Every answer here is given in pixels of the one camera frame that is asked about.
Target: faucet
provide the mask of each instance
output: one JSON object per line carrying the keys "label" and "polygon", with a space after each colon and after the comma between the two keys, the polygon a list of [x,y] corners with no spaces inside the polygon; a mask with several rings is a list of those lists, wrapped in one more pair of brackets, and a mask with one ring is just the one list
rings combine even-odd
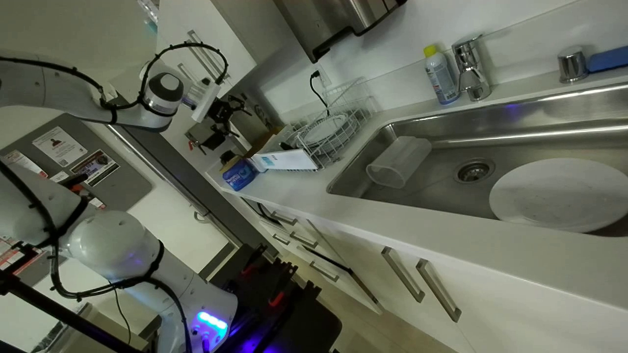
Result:
{"label": "faucet", "polygon": [[483,100],[491,94],[491,82],[479,49],[481,35],[461,39],[453,43],[453,56],[459,70],[459,90],[469,96],[471,102]]}

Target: bottle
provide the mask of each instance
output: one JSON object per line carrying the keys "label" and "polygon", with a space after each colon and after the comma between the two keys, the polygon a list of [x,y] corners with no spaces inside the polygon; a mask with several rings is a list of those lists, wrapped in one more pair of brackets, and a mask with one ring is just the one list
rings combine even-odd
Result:
{"label": "bottle", "polygon": [[440,104],[449,104],[459,98],[457,82],[451,72],[447,56],[438,49],[436,43],[424,47],[426,72],[434,86]]}
{"label": "bottle", "polygon": [[155,0],[137,0],[141,11],[145,13],[145,23],[157,33],[159,2]]}

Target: cabinet handle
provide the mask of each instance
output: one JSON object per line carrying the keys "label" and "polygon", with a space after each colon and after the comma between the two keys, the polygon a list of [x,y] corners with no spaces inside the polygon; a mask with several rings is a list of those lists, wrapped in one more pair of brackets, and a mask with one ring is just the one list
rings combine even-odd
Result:
{"label": "cabinet handle", "polygon": [[320,272],[320,274],[328,276],[332,282],[337,282],[337,278],[339,278],[337,274],[336,274],[336,276],[332,276],[330,272],[326,272],[326,270],[318,268],[314,260],[310,262],[310,266],[312,266],[316,272]]}
{"label": "cabinet handle", "polygon": [[194,78],[188,74],[188,70],[182,66],[182,62],[179,62],[177,66],[182,72],[182,76],[186,76],[190,82],[194,82]]}
{"label": "cabinet handle", "polygon": [[[188,31],[188,37],[194,41],[194,43],[202,43],[202,39],[196,35],[194,29]],[[202,56],[214,66],[214,70],[220,74],[220,64],[214,60],[212,55],[208,55],[206,51],[200,51]]]}
{"label": "cabinet handle", "polygon": [[379,300],[377,300],[377,296],[369,290],[369,286],[355,274],[355,270],[353,268],[349,268],[349,266],[345,266],[345,264],[341,264],[341,262],[337,262],[337,260],[334,260],[334,258],[330,258],[330,257],[326,257],[326,255],[322,255],[322,253],[318,253],[316,249],[310,249],[310,247],[304,247],[306,251],[310,251],[314,257],[320,257],[320,258],[324,258],[324,260],[328,260],[328,262],[332,262],[334,266],[337,266],[337,268],[341,268],[341,270],[345,270],[345,272],[349,272],[349,276],[353,278],[353,282],[369,296],[369,300],[371,302],[375,302],[377,306],[379,306]]}
{"label": "cabinet handle", "polygon": [[406,290],[414,296],[416,302],[422,302],[426,292],[418,288],[418,284],[410,278],[410,274],[396,264],[396,260],[392,258],[392,249],[385,247],[381,251],[381,255],[385,257],[385,260],[389,262],[389,266],[392,268],[392,272],[398,276],[398,280],[406,286]]}
{"label": "cabinet handle", "polygon": [[436,276],[432,276],[432,272],[428,270],[428,264],[430,264],[430,260],[420,258],[416,262],[416,270],[428,282],[430,290],[434,292],[438,302],[443,306],[443,309],[447,311],[451,321],[457,321],[463,311],[455,306],[455,302],[447,294],[445,286]]}
{"label": "cabinet handle", "polygon": [[310,223],[310,227],[324,239],[326,235],[316,227],[316,223],[312,223],[310,219],[306,219]]}
{"label": "cabinet handle", "polygon": [[273,239],[277,239],[283,245],[290,245],[290,241],[284,241],[284,239],[277,237],[277,233],[273,233]]}
{"label": "cabinet handle", "polygon": [[[194,31],[188,31],[188,37],[194,41],[194,43],[200,43],[196,33]],[[200,62],[200,66],[216,80],[218,74],[212,70],[212,66],[216,68],[214,60],[212,66],[198,55],[196,47],[188,47],[188,51],[196,56],[196,60]]]}
{"label": "cabinet handle", "polygon": [[288,223],[288,225],[294,225],[294,223],[298,221],[298,217],[286,219],[286,217],[279,215],[277,211],[273,211],[271,215],[273,215],[275,219],[283,221],[283,223]]}
{"label": "cabinet handle", "polygon": [[306,245],[306,247],[312,247],[312,249],[318,245],[318,241],[308,243],[308,241],[304,241],[304,239],[296,237],[296,231],[292,231],[292,233],[290,233],[290,239],[296,239],[298,243],[302,243],[302,245]]}
{"label": "cabinet handle", "polygon": [[259,217],[263,217],[263,219],[267,219],[267,221],[271,221],[271,223],[281,227],[281,221],[275,219],[273,213],[263,204],[257,202],[255,206],[259,209],[259,211],[255,209],[259,213]]}

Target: stainless steel sink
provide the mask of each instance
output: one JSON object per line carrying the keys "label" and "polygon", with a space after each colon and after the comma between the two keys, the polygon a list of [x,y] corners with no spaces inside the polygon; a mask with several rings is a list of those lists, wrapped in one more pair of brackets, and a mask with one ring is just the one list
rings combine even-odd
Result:
{"label": "stainless steel sink", "polygon": [[[373,184],[365,166],[400,135],[430,139],[432,153],[404,188]],[[555,157],[591,158],[628,174],[628,84],[389,123],[328,192],[494,217],[493,184],[520,164]],[[628,217],[593,233],[626,235]]]}

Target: drawer handle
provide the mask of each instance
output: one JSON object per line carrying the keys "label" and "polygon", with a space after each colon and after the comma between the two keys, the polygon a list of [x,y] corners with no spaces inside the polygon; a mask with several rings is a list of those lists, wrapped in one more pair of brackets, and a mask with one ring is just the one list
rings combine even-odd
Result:
{"label": "drawer handle", "polygon": [[294,225],[294,223],[298,221],[298,217],[286,219],[286,217],[279,215],[277,211],[273,211],[271,215],[273,215],[275,219],[283,221],[283,223],[288,223],[288,225]]}
{"label": "drawer handle", "polygon": [[304,239],[296,237],[296,231],[292,231],[292,233],[290,233],[290,239],[296,239],[298,243],[302,243],[302,245],[306,245],[306,247],[312,247],[312,249],[318,245],[318,241],[308,243],[308,241],[304,241]]}
{"label": "drawer handle", "polygon": [[406,290],[412,294],[412,298],[416,302],[422,302],[426,292],[418,288],[418,284],[410,278],[410,274],[400,266],[396,264],[396,260],[392,258],[392,249],[390,247],[385,247],[381,251],[381,255],[385,257],[385,260],[389,262],[389,266],[392,268],[392,272],[398,276],[398,280],[406,286]]}
{"label": "drawer handle", "polygon": [[316,272],[320,272],[320,274],[328,276],[332,282],[337,282],[337,278],[339,278],[337,274],[336,274],[336,276],[332,276],[330,272],[326,272],[326,270],[318,268],[314,260],[310,262],[310,266],[312,266]]}
{"label": "drawer handle", "polygon": [[[202,43],[202,39],[196,35],[196,31],[194,29],[190,29],[188,31],[188,37],[194,41],[194,43]],[[200,53],[202,53],[202,56],[218,70],[218,74],[220,74],[220,64],[214,60],[214,56],[212,55],[208,55],[206,51],[202,51],[200,49]]]}
{"label": "drawer handle", "polygon": [[428,264],[430,264],[430,260],[420,258],[416,262],[416,270],[428,282],[430,290],[434,292],[438,302],[443,306],[443,309],[447,311],[451,321],[457,321],[463,311],[455,306],[455,302],[447,294],[445,286],[436,276],[432,276],[432,272],[428,270]]}
{"label": "drawer handle", "polygon": [[277,237],[277,233],[273,233],[273,239],[277,239],[279,243],[283,243],[283,245],[290,245],[290,241],[286,239],[281,239],[281,237]]}
{"label": "drawer handle", "polygon": [[355,274],[355,270],[353,268],[349,268],[349,266],[345,266],[345,264],[341,264],[341,262],[337,262],[337,260],[334,260],[334,258],[330,258],[330,257],[326,257],[326,255],[322,255],[322,253],[318,253],[316,249],[310,249],[310,247],[304,247],[306,251],[310,251],[314,257],[320,257],[320,258],[324,258],[324,260],[328,260],[328,262],[332,262],[334,266],[337,266],[337,268],[341,268],[341,270],[345,270],[345,272],[349,272],[349,276],[353,278],[353,282],[369,296],[369,300],[371,302],[375,302],[377,306],[379,306],[379,300],[377,300],[377,296],[369,290],[369,286]]}

